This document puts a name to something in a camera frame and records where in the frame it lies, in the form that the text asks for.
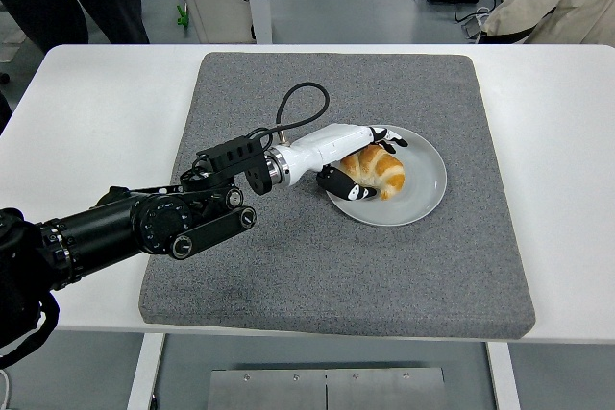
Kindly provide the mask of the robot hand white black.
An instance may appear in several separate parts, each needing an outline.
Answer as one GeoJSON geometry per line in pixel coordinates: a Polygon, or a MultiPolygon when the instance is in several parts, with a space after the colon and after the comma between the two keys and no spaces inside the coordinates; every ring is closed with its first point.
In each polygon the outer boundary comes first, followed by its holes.
{"type": "Polygon", "coordinates": [[[342,200],[388,200],[406,182],[404,166],[394,157],[396,145],[405,147],[407,142],[385,127],[331,124],[272,148],[269,156],[285,186],[312,171],[322,188],[342,200]]]}

